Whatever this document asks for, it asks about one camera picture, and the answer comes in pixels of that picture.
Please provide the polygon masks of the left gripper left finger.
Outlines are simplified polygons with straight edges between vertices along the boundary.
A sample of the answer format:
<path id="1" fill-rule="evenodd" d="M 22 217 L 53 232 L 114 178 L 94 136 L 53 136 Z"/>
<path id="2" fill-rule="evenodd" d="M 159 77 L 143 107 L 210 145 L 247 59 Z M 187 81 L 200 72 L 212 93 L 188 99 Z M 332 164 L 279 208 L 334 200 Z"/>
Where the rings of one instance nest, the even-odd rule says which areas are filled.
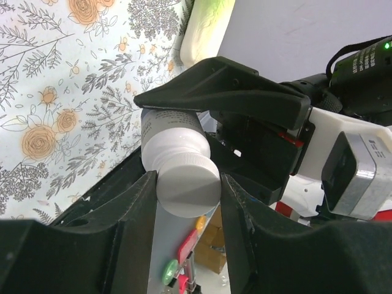
<path id="1" fill-rule="evenodd" d="M 146 293 L 156 178 L 144 174 L 99 208 L 62 226 L 1 222 L 2 293 Z"/>

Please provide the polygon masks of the white bottle cap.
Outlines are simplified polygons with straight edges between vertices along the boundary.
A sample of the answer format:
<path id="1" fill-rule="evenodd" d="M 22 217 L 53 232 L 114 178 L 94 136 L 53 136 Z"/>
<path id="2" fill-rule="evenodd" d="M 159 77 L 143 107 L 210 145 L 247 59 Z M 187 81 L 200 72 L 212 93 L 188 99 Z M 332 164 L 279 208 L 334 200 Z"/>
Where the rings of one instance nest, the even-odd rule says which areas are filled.
<path id="1" fill-rule="evenodd" d="M 196 153 L 180 153 L 159 169 L 157 199 L 168 213 L 193 218 L 215 208 L 221 198 L 221 176 L 215 163 Z"/>

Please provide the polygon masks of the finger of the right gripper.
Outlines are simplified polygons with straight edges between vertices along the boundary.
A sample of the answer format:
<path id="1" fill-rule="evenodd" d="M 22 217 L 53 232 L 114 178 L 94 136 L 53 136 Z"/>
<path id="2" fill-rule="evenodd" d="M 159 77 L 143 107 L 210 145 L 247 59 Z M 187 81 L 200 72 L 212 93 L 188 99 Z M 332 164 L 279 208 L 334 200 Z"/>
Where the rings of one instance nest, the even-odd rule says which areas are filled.
<path id="1" fill-rule="evenodd" d="M 299 140 L 270 131 L 245 137 L 206 136 L 211 158 L 220 171 L 231 175 L 247 193 L 266 205 L 282 198 L 300 157 Z"/>
<path id="2" fill-rule="evenodd" d="M 309 109 L 304 94 L 221 56 L 196 63 L 164 85 L 135 96 L 134 103 L 140 108 L 226 111 L 286 129 L 299 129 Z"/>

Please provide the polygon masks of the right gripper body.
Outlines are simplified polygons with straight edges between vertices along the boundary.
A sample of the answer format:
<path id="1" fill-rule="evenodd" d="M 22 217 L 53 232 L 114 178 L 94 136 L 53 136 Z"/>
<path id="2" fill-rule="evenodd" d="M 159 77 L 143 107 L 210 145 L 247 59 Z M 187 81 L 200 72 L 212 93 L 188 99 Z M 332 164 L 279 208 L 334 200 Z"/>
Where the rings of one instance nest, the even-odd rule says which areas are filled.
<path id="1" fill-rule="evenodd" d="M 377 126 L 347 116 L 314 108 L 310 113 L 309 131 L 312 136 L 300 170 L 291 176 L 282 199 L 273 208 L 283 211 L 286 207 L 302 217 L 315 216 L 316 206 L 322 203 L 321 172 L 326 159 L 341 131 L 376 135 L 391 151 L 391 128 Z"/>

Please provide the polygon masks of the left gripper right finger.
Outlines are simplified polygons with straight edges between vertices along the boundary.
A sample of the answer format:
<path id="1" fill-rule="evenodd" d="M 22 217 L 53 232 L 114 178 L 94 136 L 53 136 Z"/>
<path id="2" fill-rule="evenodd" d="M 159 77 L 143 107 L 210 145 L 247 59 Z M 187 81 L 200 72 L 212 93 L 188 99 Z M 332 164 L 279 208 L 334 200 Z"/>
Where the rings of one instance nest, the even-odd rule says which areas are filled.
<path id="1" fill-rule="evenodd" d="M 390 293 L 391 224 L 299 224 L 222 175 L 232 293 Z"/>

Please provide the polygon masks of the white pill bottle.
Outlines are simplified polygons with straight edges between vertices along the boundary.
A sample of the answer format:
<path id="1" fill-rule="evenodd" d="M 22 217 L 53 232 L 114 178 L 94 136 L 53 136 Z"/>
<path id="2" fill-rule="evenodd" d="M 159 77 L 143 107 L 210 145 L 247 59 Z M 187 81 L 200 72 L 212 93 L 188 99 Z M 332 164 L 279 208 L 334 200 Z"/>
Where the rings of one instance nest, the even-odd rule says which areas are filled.
<path id="1" fill-rule="evenodd" d="M 168 158 L 179 153 L 211 155 L 197 114 L 144 108 L 141 112 L 141 161 L 144 169 L 159 170 Z"/>

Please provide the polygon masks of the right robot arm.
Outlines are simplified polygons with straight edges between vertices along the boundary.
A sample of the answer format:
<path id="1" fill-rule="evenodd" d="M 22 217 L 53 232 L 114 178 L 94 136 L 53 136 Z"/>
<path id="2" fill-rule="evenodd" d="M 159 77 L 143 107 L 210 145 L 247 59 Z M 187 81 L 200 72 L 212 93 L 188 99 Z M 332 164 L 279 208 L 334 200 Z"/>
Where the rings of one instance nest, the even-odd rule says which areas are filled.
<path id="1" fill-rule="evenodd" d="M 369 220 L 391 197 L 391 37 L 348 45 L 325 73 L 290 82 L 208 58 L 134 102 L 208 111 L 216 163 L 266 205 Z"/>

